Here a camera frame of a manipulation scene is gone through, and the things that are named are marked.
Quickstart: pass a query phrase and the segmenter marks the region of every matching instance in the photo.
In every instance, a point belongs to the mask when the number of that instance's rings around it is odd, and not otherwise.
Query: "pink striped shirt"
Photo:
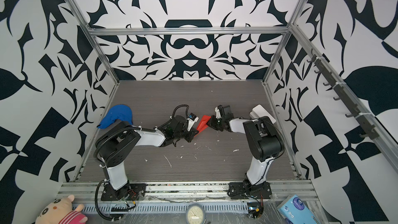
[[[77,211],[70,211],[59,224],[80,224],[80,220],[85,217],[84,214]]]

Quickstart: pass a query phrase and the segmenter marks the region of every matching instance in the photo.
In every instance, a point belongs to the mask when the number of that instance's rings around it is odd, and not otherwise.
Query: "red folded fabric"
[[[207,122],[211,119],[211,116],[204,115],[199,122],[198,127],[196,128],[199,133],[208,127]]]

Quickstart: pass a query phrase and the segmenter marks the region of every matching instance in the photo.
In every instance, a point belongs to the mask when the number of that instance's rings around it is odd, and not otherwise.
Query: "clock face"
[[[201,207],[194,205],[188,209],[186,214],[188,224],[203,224],[205,213]]]

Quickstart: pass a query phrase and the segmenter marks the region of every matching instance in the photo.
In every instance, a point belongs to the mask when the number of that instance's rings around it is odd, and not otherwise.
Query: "plush toy head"
[[[72,223],[85,223],[87,217],[80,213],[84,205],[79,204],[77,208],[72,211],[72,202],[74,195],[56,199],[48,204],[36,218],[36,224],[72,224]]]

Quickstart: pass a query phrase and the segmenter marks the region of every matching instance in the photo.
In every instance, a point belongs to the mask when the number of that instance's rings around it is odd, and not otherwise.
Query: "alarm clock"
[[[205,224],[206,212],[199,204],[191,204],[185,213],[187,224]]]

